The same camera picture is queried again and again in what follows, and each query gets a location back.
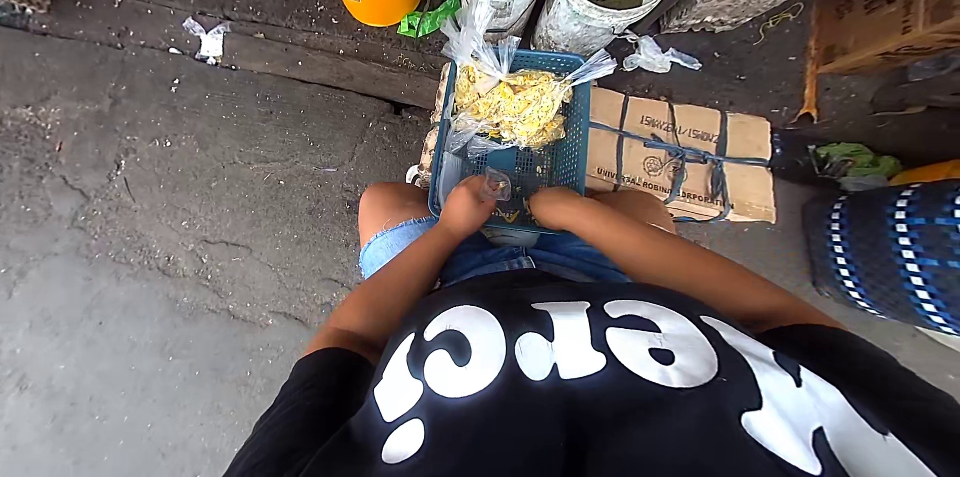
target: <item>white printed lettering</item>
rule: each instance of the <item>white printed lettering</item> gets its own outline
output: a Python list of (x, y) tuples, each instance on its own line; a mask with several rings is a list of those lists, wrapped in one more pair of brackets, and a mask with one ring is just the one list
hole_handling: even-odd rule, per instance
[[(666, 386), (702, 385), (717, 373), (717, 355), (707, 337), (689, 319), (662, 306), (633, 300), (604, 305), (610, 317), (636, 315), (653, 321), (659, 333), (608, 327), (606, 344), (620, 362), (643, 379)], [(671, 364), (657, 362), (651, 349), (673, 353)]]
[(497, 318), (482, 308), (456, 306), (434, 317), (423, 330), (423, 339), (430, 341), (443, 331), (463, 334), (471, 345), (471, 358), (457, 366), (446, 349), (431, 352), (423, 365), (426, 385), (448, 398), (483, 390), (500, 373), (507, 356), (507, 340)]
[(536, 303), (532, 306), (550, 314), (553, 322), (553, 341), (539, 333), (524, 333), (516, 339), (513, 351), (520, 370), (530, 379), (546, 379), (557, 364), (562, 379), (582, 378), (603, 369), (607, 358), (591, 343), (591, 324), (583, 301)]
[(798, 387), (774, 360), (772, 349), (723, 321), (700, 318), (747, 360), (756, 376), (762, 406), (745, 411), (740, 424), (770, 452), (803, 471), (820, 474), (823, 467), (813, 450), (813, 432), (822, 426), (850, 477), (933, 477), (893, 434), (880, 434), (863, 420), (835, 386), (801, 366)]
[(380, 459), (387, 463), (398, 463), (410, 458), (424, 445), (426, 431), (420, 419), (410, 419), (387, 435), (380, 451)]
[(383, 378), (373, 388), (373, 398), (383, 420), (387, 422), (394, 422), (413, 408), (424, 394), (424, 382), (410, 375), (410, 368), (407, 367), (407, 354), (416, 335), (410, 333), (403, 338), (384, 366)]

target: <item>green plastic bag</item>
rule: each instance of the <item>green plastic bag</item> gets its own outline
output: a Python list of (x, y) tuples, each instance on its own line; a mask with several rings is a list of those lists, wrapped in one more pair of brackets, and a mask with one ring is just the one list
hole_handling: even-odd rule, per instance
[(903, 168), (892, 156), (879, 156), (860, 143), (831, 143), (817, 147), (817, 156), (823, 166), (836, 167), (837, 177), (866, 177), (871, 175), (893, 177)]
[(422, 13), (411, 12), (400, 20), (400, 26), (396, 28), (396, 33), (409, 36), (410, 38), (416, 38), (419, 28), (419, 35), (422, 37), (426, 36), (440, 28), (439, 26), (444, 22), (444, 19), (453, 17), (453, 15), (457, 13), (457, 10), (460, 10), (460, 0), (446, 0), (444, 4), (439, 5), (438, 9), (423, 15), (422, 24), (420, 25), (418, 25), (418, 23), (421, 22)]

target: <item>dirty ground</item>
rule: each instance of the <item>dirty ground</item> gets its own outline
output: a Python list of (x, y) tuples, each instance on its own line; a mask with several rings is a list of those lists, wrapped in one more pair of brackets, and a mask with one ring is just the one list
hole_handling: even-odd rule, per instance
[[(102, 1), (100, 18), (126, 9)], [(338, 0), (135, 1), (264, 32), (307, 29), (319, 35), (300, 42), (356, 47), (400, 68), (410, 67), (403, 55), (440, 44), (361, 27)], [(77, 19), (73, 2), (58, 0), (53, 18), (30, 27), (52, 36), (0, 28), (0, 466), (218, 475), (317, 323), (359, 281), (360, 193), (402, 177), (427, 124), (381, 99), (169, 54), (168, 31), (186, 44), (179, 23), (149, 12), (155, 42), (141, 47), (140, 29), (115, 30), (93, 10)], [(790, 57), (804, 28), (777, 29), (775, 43), (756, 47), (748, 31), (665, 37), (704, 71), (618, 74), (606, 86), (780, 124), (799, 105), (802, 66)], [(865, 89), (838, 87), (827, 103), (851, 108), (843, 93), (854, 87)], [(960, 396), (960, 354), (814, 294), (799, 226), (811, 190), (776, 184), (776, 225), (683, 234)]]

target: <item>cardboard box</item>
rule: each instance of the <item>cardboard box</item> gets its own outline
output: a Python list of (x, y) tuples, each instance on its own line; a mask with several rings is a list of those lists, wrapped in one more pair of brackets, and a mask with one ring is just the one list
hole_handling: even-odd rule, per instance
[[(656, 135), (665, 142), (716, 153), (720, 135), (720, 112), (699, 106), (674, 105), (646, 98), (625, 98), (612, 90), (593, 88), (590, 120), (643, 138)], [(674, 140), (676, 127), (679, 143)], [(762, 117), (727, 114), (726, 154), (737, 158), (770, 160), (770, 123)], [(666, 199), (680, 167), (663, 150), (618, 132), (591, 128), (587, 153), (586, 187), (596, 190), (632, 188)], [(618, 167), (618, 152), (621, 161)], [(678, 197), (667, 205), (675, 216), (708, 219), (722, 213), (722, 197), (711, 199), (713, 163), (686, 164), (686, 177)], [(777, 221), (773, 175), (760, 165), (724, 164), (731, 221)]]
[(876, 71), (960, 47), (960, 0), (817, 0), (821, 73)]

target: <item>plastic wrapper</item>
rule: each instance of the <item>plastic wrapper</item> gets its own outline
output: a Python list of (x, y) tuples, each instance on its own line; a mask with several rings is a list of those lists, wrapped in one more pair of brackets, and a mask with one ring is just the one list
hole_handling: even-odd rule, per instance
[(224, 55), (223, 37), (231, 31), (231, 25), (220, 23), (208, 32), (193, 17), (187, 17), (183, 21), (183, 26), (186, 32), (199, 38), (199, 50), (193, 58), (210, 66), (216, 66), (220, 63), (220, 59)]
[(481, 198), (485, 201), (488, 199), (507, 201), (510, 199), (510, 193), (510, 177), (502, 171), (487, 167), (484, 170), (484, 186), (480, 188)]
[(513, 36), (499, 41), (496, 49), (484, 41), (493, 16), (489, 0), (477, 0), (460, 9), (456, 20), (448, 18), (440, 27), (448, 38), (441, 53), (457, 65), (453, 90), (457, 112), (473, 104), (510, 72), (510, 64), (521, 44), (521, 39)]
[(510, 74), (458, 115), (461, 124), (454, 128), (465, 129), (469, 123), (475, 133), (505, 144), (544, 147), (565, 136), (559, 105), (570, 102), (572, 88), (614, 73), (616, 64), (617, 60), (601, 49), (567, 77), (542, 70)]
[(664, 52), (660, 46), (657, 45), (657, 41), (649, 36), (638, 37), (630, 32), (628, 32), (627, 35), (625, 38), (634, 46), (633, 54), (628, 55), (627, 58), (623, 60), (623, 71), (633, 71), (637, 68), (643, 68), (655, 73), (666, 73), (670, 71), (673, 63), (690, 68), (691, 70), (699, 70), (702, 66), (700, 61), (686, 53), (680, 53), (673, 47)]
[(516, 146), (514, 143), (498, 142), (477, 135), (481, 133), (489, 134), (489, 132), (490, 129), (483, 122), (474, 118), (472, 114), (457, 115), (451, 122), (451, 130), (446, 136), (444, 149), (448, 152), (457, 153), (466, 147), (466, 156), (476, 158), (490, 151)]

